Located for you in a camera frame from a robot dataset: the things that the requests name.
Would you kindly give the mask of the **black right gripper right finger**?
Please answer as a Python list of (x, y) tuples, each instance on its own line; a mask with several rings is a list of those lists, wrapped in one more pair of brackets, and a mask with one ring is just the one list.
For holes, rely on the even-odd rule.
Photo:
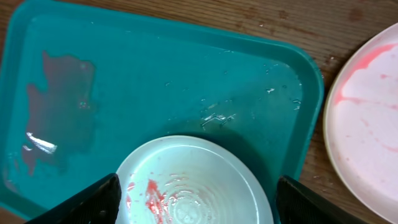
[(366, 224), (287, 175), (278, 180), (275, 202), (281, 224)]

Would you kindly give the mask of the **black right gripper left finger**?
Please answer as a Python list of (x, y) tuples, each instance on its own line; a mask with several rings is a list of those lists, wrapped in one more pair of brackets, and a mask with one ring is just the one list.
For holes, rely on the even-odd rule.
[(115, 224), (121, 194), (119, 177), (111, 173), (25, 224)]

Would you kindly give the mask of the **light blue plate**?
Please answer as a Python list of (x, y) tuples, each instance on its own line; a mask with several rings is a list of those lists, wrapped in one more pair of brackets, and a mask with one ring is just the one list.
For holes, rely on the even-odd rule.
[(252, 172), (232, 153), (191, 136), (149, 141), (117, 170), (116, 223), (266, 224), (274, 218)]

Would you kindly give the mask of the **yellow-green plate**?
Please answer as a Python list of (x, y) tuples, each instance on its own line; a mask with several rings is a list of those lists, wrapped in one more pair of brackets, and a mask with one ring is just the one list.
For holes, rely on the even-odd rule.
[(397, 223), (397, 25), (362, 45), (333, 82), (323, 115), (336, 173), (368, 209)]

